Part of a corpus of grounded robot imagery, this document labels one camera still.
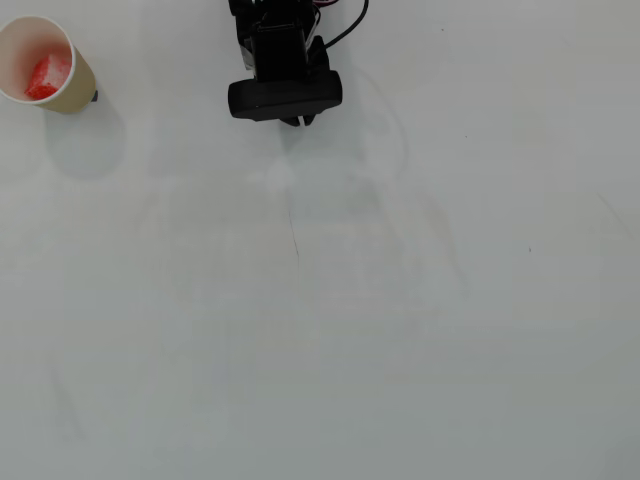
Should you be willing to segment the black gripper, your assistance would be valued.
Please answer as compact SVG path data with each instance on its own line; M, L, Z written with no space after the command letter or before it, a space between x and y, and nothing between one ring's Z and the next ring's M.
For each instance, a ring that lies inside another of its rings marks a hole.
M315 34L317 20L256 22L239 33L239 45L245 68L259 83L303 80L317 71L330 68L327 49L321 36ZM303 117L310 126L315 115ZM300 117L282 119L291 127L300 127Z

